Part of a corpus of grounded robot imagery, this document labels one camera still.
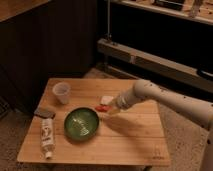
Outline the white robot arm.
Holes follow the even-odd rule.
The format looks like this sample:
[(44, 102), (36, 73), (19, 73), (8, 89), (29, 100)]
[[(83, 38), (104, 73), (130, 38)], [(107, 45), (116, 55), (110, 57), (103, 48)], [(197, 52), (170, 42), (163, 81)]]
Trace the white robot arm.
[(140, 79), (109, 103), (108, 114), (120, 113), (147, 100), (169, 107), (209, 132), (200, 171), (213, 171), (213, 102), (163, 90), (150, 80)]

